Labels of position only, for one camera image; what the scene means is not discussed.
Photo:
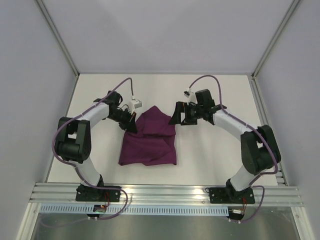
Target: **folded cloth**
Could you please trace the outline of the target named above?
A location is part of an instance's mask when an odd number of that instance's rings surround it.
[[[176,128],[170,119],[156,106],[142,113],[135,122],[138,132],[124,133],[119,164],[177,165]]]

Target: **metal grille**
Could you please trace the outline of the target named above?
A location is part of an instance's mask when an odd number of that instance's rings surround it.
[[[94,212],[94,204],[43,203],[40,213],[61,214],[101,214]],[[109,206],[105,214],[115,214],[121,206]],[[161,206],[161,205],[130,205],[122,214],[127,215],[166,215],[166,216],[228,216],[226,206]]]

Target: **purple cable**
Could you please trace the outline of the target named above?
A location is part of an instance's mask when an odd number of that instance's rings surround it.
[[[273,165],[274,165],[274,171],[272,171],[272,172],[262,172],[262,173],[259,173],[259,174],[249,183],[249,186],[251,186],[252,188],[262,188],[262,195],[261,195],[260,203],[259,203],[256,211],[254,212],[254,214],[253,214],[251,217],[249,217],[249,218],[247,218],[247,219],[245,219],[245,220],[240,221],[241,223],[246,223],[246,222],[250,221],[251,219],[253,219],[253,218],[257,215],[257,213],[259,212],[259,210],[260,210],[260,208],[261,208],[261,205],[262,205],[262,202],[263,202],[263,200],[264,200],[264,197],[265,197],[265,187],[262,186],[262,185],[252,186],[252,184],[253,184],[255,181],[257,181],[262,175],[274,175],[274,174],[276,174],[276,173],[278,172],[278,163],[277,163],[277,160],[276,160],[276,157],[275,157],[274,153],[272,152],[270,146],[268,145],[268,143],[267,143],[267,141],[264,139],[264,137],[263,137],[253,126],[245,123],[245,122],[242,121],[240,118],[232,115],[231,113],[229,113],[229,112],[227,112],[227,111],[225,110],[225,108],[224,108],[223,105],[222,105],[221,86],[220,86],[220,83],[219,83],[218,79],[217,79],[215,76],[213,76],[213,75],[203,75],[203,76],[200,76],[200,77],[198,77],[196,80],[194,80],[194,81],[191,83],[191,85],[189,86],[189,88],[191,89],[191,87],[192,87],[197,81],[199,81],[200,79],[205,78],[205,77],[213,78],[213,79],[216,81],[217,85],[218,85],[219,101],[220,101],[221,110],[222,110],[225,114],[227,114],[228,116],[230,116],[231,118],[233,118],[234,120],[236,120],[237,122],[239,122],[239,123],[241,123],[242,125],[248,127],[249,129],[251,129],[251,130],[261,139],[261,141],[263,142],[264,146],[265,146],[266,149],[268,150],[268,152],[269,152],[269,154],[270,154],[270,156],[271,156],[271,158],[272,158]]]
[[[126,78],[125,80],[123,80],[122,82],[120,82],[114,89],[112,89],[105,97],[103,97],[100,101],[98,101],[96,104],[92,105],[91,107],[89,107],[87,110],[85,110],[82,114],[78,115],[78,116],[75,116],[73,118],[71,118],[70,120],[66,121],[61,127],[58,128],[58,130],[56,131],[56,133],[54,134],[53,138],[52,138],[52,143],[51,143],[51,149],[52,149],[52,152],[53,152],[53,155],[54,157],[60,161],[61,163],[63,164],[67,164],[67,165],[70,165],[72,167],[75,168],[75,171],[77,173],[77,175],[79,176],[79,178],[85,182],[85,184],[87,184],[88,186],[94,188],[94,189],[101,189],[101,190],[120,190],[121,192],[123,192],[125,194],[125,203],[124,203],[124,206],[123,208],[118,211],[117,213],[111,215],[111,216],[108,216],[108,217],[101,217],[101,218],[98,218],[98,220],[107,220],[107,219],[112,219],[112,218],[115,218],[117,216],[120,215],[120,213],[122,213],[125,209],[125,207],[127,206],[128,204],[128,194],[121,188],[116,188],[116,187],[100,187],[100,186],[95,186],[95,185],[92,185],[90,184],[89,182],[87,182],[80,174],[80,172],[78,171],[78,168],[75,164],[71,163],[71,162],[67,162],[67,161],[64,161],[62,158],[59,157],[59,155],[57,154],[56,150],[55,150],[55,143],[56,143],[56,138],[58,136],[58,134],[61,132],[61,130],[66,127],[69,123],[71,123],[72,121],[74,120],[77,120],[78,118],[82,117],[83,115],[85,115],[86,113],[88,113],[89,111],[91,111],[92,109],[96,108],[100,103],[102,103],[107,97],[110,96],[110,94],[112,94],[117,88],[119,88],[122,84],[124,84],[126,81],[130,80],[131,82],[131,94],[134,95],[134,90],[133,90],[133,81],[132,81],[132,78],[131,77],[128,77]]]

